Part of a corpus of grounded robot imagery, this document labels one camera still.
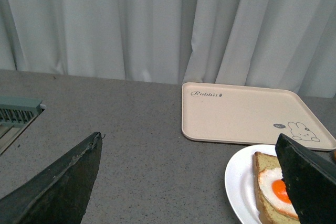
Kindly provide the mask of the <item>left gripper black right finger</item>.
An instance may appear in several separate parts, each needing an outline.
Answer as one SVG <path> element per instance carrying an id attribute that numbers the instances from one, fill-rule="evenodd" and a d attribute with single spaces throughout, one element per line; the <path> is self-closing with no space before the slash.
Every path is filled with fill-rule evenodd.
<path id="1" fill-rule="evenodd" d="M 335 223 L 335 164 L 280 134 L 275 151 L 301 223 Z"/>

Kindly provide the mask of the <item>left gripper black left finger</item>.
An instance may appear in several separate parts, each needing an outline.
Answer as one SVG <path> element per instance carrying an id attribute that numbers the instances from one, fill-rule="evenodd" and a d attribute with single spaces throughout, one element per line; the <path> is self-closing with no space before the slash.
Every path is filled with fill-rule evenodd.
<path id="1" fill-rule="evenodd" d="M 100 165 L 94 132 L 1 199 L 1 223 L 81 223 Z"/>

